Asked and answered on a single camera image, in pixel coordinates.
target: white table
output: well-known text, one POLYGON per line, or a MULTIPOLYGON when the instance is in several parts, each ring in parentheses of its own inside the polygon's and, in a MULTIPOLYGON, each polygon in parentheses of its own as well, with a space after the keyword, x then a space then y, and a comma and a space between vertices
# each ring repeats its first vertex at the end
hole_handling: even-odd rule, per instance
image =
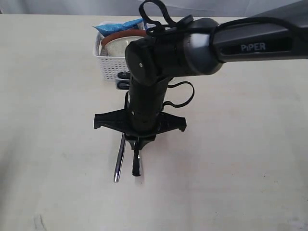
POLYGON ((113 183, 121 134, 93 117, 125 93, 102 81, 91 26, 129 19, 0 15, 0 230, 44 230, 40 216, 47 231, 308 230, 306 60, 189 78, 192 103, 166 108, 186 131, 143 149, 143 179, 127 145, 113 183))

